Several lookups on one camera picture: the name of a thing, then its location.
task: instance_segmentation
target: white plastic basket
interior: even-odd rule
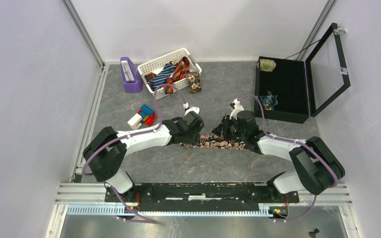
[[[147,80],[145,80],[145,75],[150,73],[150,72],[158,74],[164,68],[164,65],[166,65],[167,63],[174,61],[174,60],[179,61],[184,56],[188,57],[188,59],[189,59],[189,63],[190,63],[189,71],[190,72],[199,72],[199,73],[202,72],[202,69],[201,69],[201,67],[199,67],[199,64],[197,64],[195,62],[195,60],[192,58],[189,51],[185,48],[181,48],[177,51],[173,51],[171,53],[168,53],[166,55],[163,55],[161,57],[158,57],[156,59],[153,59],[151,61],[148,61],[148,62],[143,63],[143,64],[138,66],[138,72],[139,72],[139,74],[141,74],[141,78],[142,78],[142,80],[144,80],[145,86],[147,86],[148,90],[150,91],[150,93],[152,95],[154,95],[154,91],[152,91],[152,89],[150,88],[150,86],[147,83]],[[177,87],[179,90],[181,90],[182,88],[186,88],[188,86],[189,86],[188,81],[185,78],[175,82],[175,87]],[[156,97],[156,99],[160,99],[160,98],[165,97],[167,95],[169,95],[169,94],[165,94],[163,88],[161,88],[157,91],[155,97]]]

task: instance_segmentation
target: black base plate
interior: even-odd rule
[[[119,202],[108,192],[106,202]],[[285,203],[286,196],[290,203],[299,202],[297,192],[274,196],[266,184],[254,182],[137,183],[124,194],[126,202],[137,202],[138,194],[140,211],[259,211],[259,203]],[[192,200],[201,195],[217,200]]]

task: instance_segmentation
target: purple holder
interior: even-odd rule
[[[126,60],[129,68],[132,72],[132,77],[133,80],[127,81],[125,77],[125,70],[122,67],[122,61]],[[144,81],[141,78],[141,75],[138,72],[138,68],[130,61],[129,57],[122,57],[121,58],[121,71],[122,71],[122,76],[124,80],[124,88],[125,92],[127,93],[139,93],[142,91],[142,86],[144,84]]]

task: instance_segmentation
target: striped necktie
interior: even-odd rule
[[[172,75],[172,73],[175,71],[176,66],[167,63],[163,70],[154,77],[151,81],[148,82],[148,85],[152,90],[155,90],[155,88],[163,83],[166,83],[166,79]]]

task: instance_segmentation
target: open glass lid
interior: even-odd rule
[[[332,23],[306,59],[311,116],[317,116],[350,87],[347,65],[336,23]]]

